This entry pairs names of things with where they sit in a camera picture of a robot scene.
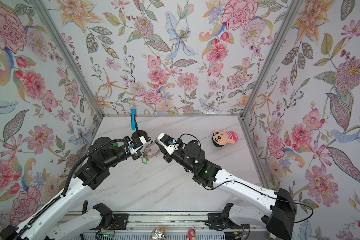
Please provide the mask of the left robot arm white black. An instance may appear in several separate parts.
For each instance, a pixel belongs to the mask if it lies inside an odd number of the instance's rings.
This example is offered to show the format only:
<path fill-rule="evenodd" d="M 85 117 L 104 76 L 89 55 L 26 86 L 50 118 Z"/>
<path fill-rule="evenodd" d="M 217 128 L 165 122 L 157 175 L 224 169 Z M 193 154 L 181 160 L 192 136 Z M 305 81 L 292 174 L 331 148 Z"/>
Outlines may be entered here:
<path fill-rule="evenodd" d="M 102 137 L 89 147 L 69 172 L 64 188 L 44 207 L 18 226 L 9 225 L 0 232 L 2 240 L 69 240 L 87 230 L 112 227 L 116 220 L 105 204 L 95 205 L 86 213 L 58 225 L 62 217 L 81 199 L 95 190 L 109 175 L 110 168 L 126 161 L 138 159 L 149 137 L 129 137 L 111 140 Z"/>

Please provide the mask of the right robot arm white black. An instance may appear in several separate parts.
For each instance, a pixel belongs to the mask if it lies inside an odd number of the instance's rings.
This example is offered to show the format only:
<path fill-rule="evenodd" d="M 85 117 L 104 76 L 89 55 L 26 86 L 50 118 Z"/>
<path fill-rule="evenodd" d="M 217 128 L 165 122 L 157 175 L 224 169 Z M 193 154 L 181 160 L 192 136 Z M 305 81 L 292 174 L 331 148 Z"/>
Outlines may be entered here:
<path fill-rule="evenodd" d="M 265 189 L 232 175 L 207 160 L 197 141 L 184 144 L 165 135 L 162 140 L 156 140 L 156 144 L 168 163 L 175 161 L 181 165 L 198 185 L 208 191 L 224 191 L 249 204 L 249 207 L 228 204 L 224 218 L 235 225 L 264 225 L 274 236 L 292 239 L 297 204 L 289 191 Z"/>

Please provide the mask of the large metal keyring with keys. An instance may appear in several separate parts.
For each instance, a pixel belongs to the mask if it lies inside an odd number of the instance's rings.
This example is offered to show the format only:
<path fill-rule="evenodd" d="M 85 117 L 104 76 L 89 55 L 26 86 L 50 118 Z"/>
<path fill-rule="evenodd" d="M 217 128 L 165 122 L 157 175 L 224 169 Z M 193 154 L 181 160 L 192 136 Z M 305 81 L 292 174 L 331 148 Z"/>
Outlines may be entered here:
<path fill-rule="evenodd" d="M 142 163 L 146 165 L 150 161 L 150 159 L 160 154 L 161 154 L 161 150 L 157 146 L 156 142 L 150 141 L 143 148 L 142 156 L 141 156 Z"/>

